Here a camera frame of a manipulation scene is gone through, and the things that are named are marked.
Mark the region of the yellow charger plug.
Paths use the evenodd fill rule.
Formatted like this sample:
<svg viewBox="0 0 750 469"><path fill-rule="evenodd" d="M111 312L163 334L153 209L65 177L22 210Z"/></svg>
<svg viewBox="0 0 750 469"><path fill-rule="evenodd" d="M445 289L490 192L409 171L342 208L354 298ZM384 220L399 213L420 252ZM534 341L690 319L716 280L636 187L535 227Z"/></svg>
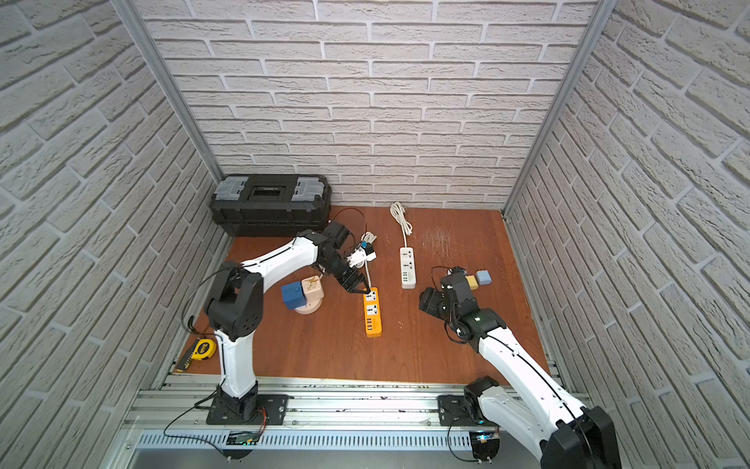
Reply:
<svg viewBox="0 0 750 469"><path fill-rule="evenodd" d="M476 290L479 288L479 283L475 276L467 276L466 280L468 281L468 285L471 290Z"/></svg>

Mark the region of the white power strip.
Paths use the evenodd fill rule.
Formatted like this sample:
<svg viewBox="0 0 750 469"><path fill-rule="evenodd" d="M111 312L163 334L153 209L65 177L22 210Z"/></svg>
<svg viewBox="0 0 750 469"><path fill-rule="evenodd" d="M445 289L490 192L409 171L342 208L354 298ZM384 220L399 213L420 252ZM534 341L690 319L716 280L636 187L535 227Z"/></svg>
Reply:
<svg viewBox="0 0 750 469"><path fill-rule="evenodd" d="M400 280L403 289L414 289L416 287L414 249L409 246L400 248Z"/></svg>

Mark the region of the blue cube adapter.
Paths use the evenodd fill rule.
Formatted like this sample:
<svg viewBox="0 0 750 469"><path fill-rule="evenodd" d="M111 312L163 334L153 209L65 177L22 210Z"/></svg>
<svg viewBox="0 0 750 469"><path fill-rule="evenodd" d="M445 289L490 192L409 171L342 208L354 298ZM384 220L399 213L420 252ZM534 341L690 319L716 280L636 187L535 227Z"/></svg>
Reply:
<svg viewBox="0 0 750 469"><path fill-rule="evenodd" d="M300 281L283 285L283 287L281 287L281 293L283 303L289 310L297 310L305 307L308 303L303 285Z"/></svg>

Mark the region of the round white socket base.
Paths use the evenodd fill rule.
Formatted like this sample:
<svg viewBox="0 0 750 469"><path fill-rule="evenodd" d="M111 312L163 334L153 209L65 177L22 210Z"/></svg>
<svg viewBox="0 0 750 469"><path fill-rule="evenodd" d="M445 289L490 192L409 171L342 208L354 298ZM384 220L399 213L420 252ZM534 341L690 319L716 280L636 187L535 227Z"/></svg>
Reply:
<svg viewBox="0 0 750 469"><path fill-rule="evenodd" d="M323 302L323 299L318 298L314 301L308 302L305 306L296 308L295 312L304 316L310 315L316 312L320 308L320 306L322 305L322 302Z"/></svg>

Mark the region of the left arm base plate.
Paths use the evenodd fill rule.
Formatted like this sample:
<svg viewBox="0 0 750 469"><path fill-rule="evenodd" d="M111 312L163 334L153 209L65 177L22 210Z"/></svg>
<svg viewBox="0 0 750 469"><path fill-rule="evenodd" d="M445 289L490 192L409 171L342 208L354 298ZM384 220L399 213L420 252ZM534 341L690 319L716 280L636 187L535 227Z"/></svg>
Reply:
<svg viewBox="0 0 750 469"><path fill-rule="evenodd" d="M235 399L221 394L215 397L208 410L208 425L283 424L289 401L288 395L248 395Z"/></svg>

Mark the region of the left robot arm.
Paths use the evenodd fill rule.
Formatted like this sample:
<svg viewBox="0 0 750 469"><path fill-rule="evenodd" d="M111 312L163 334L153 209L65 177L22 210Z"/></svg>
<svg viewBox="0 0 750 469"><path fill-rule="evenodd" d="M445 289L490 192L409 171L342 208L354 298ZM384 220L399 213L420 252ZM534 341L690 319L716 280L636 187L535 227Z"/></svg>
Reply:
<svg viewBox="0 0 750 469"><path fill-rule="evenodd" d="M253 369L253 338L264 316L265 293L299 270L314 267L331 275L349 293L367 294L370 283L359 268L375 258L370 242L348 256L340 249L351 232L331 222L323 232L306 230L287 244L241 263L226 262L216 275L204 306L219 345L222 383L215 402L242 420L258 408Z"/></svg>

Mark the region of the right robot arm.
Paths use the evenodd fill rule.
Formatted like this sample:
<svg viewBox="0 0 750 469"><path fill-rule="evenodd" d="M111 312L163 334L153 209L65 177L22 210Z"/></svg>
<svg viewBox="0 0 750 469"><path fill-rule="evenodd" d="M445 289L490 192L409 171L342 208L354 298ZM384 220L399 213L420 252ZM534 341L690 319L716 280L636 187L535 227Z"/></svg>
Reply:
<svg viewBox="0 0 750 469"><path fill-rule="evenodd" d="M587 408L556 383L500 314L479 305L463 272L453 269L438 288L426 288L419 308L441 320L453 342L470 346L493 365L518 395L512 398L489 376L478 379L464 389L466 418L498 425L543 468L621 467L609 414L599 406Z"/></svg>

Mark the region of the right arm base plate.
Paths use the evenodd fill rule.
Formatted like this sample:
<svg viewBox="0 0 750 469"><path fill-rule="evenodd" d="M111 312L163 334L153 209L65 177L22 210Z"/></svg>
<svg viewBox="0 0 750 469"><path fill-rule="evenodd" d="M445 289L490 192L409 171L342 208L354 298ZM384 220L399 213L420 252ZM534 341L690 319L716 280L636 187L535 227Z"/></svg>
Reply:
<svg viewBox="0 0 750 469"><path fill-rule="evenodd" d="M499 427L480 410L479 404L463 395L439 395L437 397L439 424L448 426Z"/></svg>

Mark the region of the light blue charger plug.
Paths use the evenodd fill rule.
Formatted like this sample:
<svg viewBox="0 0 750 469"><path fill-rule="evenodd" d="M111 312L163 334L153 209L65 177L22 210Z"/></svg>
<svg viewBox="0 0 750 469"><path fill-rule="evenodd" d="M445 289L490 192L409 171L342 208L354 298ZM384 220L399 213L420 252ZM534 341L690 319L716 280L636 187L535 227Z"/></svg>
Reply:
<svg viewBox="0 0 750 469"><path fill-rule="evenodd" d="M475 277L479 285L490 285L492 283L492 277L488 270L476 271Z"/></svg>

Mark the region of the beige plug adapter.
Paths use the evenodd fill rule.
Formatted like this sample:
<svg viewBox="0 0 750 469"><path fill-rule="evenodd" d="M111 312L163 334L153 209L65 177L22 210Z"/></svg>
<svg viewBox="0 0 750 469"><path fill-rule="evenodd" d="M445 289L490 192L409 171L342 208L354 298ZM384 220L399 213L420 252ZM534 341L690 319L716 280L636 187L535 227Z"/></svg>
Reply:
<svg viewBox="0 0 750 469"><path fill-rule="evenodd" d="M320 301L324 297L321 276L306 277L301 281L303 293L309 303Z"/></svg>

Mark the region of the orange power strip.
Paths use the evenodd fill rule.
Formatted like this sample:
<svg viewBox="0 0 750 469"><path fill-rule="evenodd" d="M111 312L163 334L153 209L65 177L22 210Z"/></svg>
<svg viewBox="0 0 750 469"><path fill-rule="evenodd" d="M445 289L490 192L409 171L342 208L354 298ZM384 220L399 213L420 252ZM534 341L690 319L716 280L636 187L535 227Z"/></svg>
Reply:
<svg viewBox="0 0 750 469"><path fill-rule="evenodd" d="M380 337L382 334L381 308L377 287L371 287L363 295L364 326L368 338Z"/></svg>

